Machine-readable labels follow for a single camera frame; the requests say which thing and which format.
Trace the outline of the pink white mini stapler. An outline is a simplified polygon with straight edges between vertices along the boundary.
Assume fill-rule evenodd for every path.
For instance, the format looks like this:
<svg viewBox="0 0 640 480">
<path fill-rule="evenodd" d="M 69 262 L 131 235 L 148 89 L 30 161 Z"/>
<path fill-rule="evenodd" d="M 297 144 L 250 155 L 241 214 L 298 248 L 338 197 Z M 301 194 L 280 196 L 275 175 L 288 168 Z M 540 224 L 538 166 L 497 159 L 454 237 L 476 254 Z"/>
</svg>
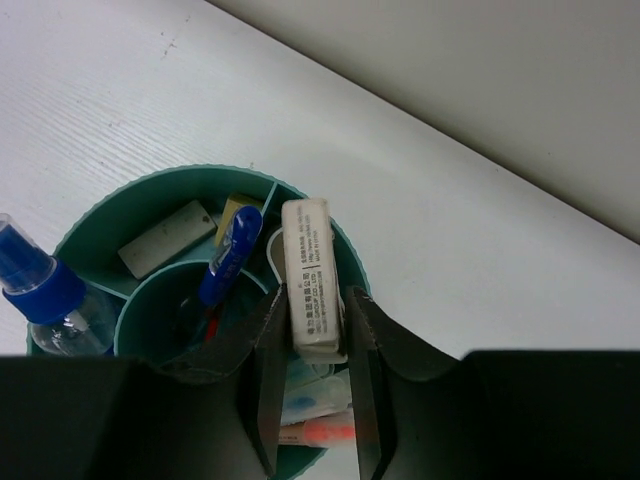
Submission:
<svg viewBox="0 0 640 480">
<path fill-rule="evenodd" d="M 273 230 L 266 244 L 266 256 L 269 267 L 279 284 L 286 281 L 286 265 L 284 259 L 284 243 L 281 226 Z"/>
</svg>

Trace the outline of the grey white eraser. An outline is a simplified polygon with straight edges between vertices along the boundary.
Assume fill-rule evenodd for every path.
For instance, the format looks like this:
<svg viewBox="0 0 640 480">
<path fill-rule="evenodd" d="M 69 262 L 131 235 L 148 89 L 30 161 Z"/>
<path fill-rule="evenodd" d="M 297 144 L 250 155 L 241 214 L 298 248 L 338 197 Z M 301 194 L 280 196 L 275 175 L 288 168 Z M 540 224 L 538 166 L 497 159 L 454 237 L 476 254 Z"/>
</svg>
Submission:
<svg viewBox="0 0 640 480">
<path fill-rule="evenodd" d="M 216 230 L 210 214 L 193 200 L 121 247 L 118 256 L 141 280 Z"/>
</svg>

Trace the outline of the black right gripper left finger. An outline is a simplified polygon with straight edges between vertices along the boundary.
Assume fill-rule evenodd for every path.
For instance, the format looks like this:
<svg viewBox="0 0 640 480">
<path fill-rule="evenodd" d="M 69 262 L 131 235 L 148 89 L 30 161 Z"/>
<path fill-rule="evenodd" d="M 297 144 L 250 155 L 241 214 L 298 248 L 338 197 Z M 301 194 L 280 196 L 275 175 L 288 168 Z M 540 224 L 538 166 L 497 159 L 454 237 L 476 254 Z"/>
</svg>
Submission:
<svg viewBox="0 0 640 480">
<path fill-rule="evenodd" d="M 133 357 L 5 357 L 5 479 L 266 479 L 276 470 L 288 299 L 161 367 Z"/>
</svg>

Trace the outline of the blue gel pen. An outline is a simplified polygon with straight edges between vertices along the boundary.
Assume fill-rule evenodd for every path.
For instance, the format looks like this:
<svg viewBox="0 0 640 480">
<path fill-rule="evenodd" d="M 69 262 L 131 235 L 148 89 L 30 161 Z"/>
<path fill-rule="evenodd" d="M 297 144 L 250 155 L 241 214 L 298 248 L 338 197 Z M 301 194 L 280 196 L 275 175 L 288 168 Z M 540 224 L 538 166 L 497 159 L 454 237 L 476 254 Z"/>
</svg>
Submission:
<svg viewBox="0 0 640 480">
<path fill-rule="evenodd" d="M 247 205 L 232 215 L 198 290 L 206 307 L 219 304 L 251 255 L 263 225 L 261 211 Z"/>
</svg>

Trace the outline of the red gel pen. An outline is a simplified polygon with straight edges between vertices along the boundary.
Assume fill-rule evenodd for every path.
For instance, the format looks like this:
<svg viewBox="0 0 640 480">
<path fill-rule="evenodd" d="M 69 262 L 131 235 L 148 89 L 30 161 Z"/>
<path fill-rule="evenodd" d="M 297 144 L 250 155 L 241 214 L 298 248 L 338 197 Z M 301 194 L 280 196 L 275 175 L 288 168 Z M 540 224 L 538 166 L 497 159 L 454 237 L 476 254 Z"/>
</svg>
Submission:
<svg viewBox="0 0 640 480">
<path fill-rule="evenodd" d="M 217 335 L 217 331 L 220 325 L 223 306 L 217 305 L 215 307 L 209 307 L 205 311 L 206 329 L 203 339 L 203 343 L 213 339 Z"/>
</svg>

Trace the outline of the white staples box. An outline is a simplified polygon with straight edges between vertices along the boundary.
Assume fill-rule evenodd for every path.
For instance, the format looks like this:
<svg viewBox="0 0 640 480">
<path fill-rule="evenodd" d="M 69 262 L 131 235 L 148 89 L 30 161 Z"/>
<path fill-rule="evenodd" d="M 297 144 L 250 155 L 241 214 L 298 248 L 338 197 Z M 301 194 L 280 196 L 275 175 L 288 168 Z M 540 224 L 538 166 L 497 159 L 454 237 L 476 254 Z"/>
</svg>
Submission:
<svg viewBox="0 0 640 480">
<path fill-rule="evenodd" d="M 344 306 L 328 202 L 289 200 L 281 220 L 294 350 L 310 364 L 344 364 Z"/>
</svg>

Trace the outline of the clear blue spray bottle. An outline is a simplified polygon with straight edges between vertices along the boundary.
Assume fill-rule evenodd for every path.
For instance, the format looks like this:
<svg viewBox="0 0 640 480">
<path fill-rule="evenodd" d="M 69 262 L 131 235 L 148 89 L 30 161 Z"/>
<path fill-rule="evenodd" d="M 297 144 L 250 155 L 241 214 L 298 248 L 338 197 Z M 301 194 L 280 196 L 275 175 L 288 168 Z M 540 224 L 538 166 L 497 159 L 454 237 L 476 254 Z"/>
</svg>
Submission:
<svg viewBox="0 0 640 480">
<path fill-rule="evenodd" d="M 57 356 L 111 355 L 117 310 L 108 295 L 46 253 L 1 215 L 1 291 L 27 320 L 33 342 Z"/>
</svg>

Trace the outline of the blue highlighter pen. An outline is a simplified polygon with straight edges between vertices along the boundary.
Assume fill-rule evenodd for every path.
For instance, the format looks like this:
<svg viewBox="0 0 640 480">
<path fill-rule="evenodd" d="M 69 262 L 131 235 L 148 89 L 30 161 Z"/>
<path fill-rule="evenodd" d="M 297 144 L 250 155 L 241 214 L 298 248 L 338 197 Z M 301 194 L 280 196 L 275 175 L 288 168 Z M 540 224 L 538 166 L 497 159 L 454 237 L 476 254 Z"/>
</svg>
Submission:
<svg viewBox="0 0 640 480">
<path fill-rule="evenodd" d="M 304 421 L 327 402 L 331 383 L 326 380 L 333 372 L 330 365 L 310 365 L 302 360 L 287 367 L 281 425 Z"/>
</svg>

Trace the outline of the orange highlighter pen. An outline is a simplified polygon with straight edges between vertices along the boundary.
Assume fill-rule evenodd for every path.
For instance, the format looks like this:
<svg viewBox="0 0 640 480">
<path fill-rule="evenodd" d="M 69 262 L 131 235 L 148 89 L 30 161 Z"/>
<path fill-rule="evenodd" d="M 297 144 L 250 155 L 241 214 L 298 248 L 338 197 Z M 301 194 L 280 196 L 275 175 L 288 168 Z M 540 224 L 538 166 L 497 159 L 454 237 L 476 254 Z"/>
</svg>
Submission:
<svg viewBox="0 0 640 480">
<path fill-rule="evenodd" d="M 350 417 L 322 417 L 283 426 L 279 444 L 312 448 L 332 448 L 355 441 L 355 424 Z"/>
</svg>

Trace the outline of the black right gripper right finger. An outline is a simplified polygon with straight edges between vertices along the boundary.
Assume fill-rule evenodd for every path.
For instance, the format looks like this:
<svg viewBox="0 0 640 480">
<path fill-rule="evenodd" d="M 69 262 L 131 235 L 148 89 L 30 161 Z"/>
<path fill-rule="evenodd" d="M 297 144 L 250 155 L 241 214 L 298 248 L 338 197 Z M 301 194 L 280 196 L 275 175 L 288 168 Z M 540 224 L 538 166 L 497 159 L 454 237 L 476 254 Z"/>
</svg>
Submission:
<svg viewBox="0 0 640 480">
<path fill-rule="evenodd" d="M 477 350 L 454 358 L 346 295 L 364 479 L 635 479 L 639 355 Z"/>
</svg>

